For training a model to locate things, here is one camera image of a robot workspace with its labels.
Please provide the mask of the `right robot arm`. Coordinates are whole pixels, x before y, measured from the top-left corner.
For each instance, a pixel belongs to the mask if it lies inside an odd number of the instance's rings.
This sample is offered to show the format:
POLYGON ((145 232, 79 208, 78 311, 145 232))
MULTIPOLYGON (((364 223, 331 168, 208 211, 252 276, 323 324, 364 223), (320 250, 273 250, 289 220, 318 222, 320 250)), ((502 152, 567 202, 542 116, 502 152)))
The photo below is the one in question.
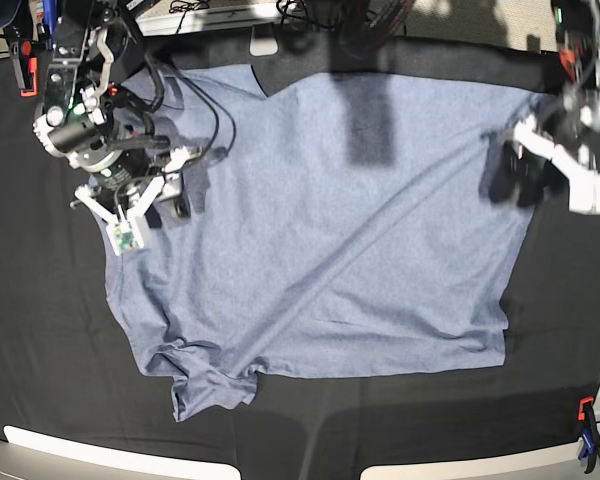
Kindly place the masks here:
POLYGON ((154 211, 160 202, 175 218, 189 218, 183 170, 204 152, 176 149, 157 132, 153 116, 165 84, 126 2, 66 1, 55 34, 33 132, 51 156, 89 175, 76 188, 74 203, 115 228, 136 218, 160 227, 154 211), (128 46, 142 54, 154 89, 150 99, 111 78, 128 46))

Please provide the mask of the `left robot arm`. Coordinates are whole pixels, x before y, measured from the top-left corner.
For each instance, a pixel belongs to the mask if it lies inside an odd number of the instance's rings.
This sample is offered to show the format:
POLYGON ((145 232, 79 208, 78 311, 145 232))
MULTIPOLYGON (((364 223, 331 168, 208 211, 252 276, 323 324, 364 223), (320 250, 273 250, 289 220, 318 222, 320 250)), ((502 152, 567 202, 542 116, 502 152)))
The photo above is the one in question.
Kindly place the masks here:
POLYGON ((565 191, 570 212, 600 215, 600 170, 588 138, 600 133, 600 1, 551 4, 557 57, 567 80, 502 130, 486 196, 520 208, 565 191))

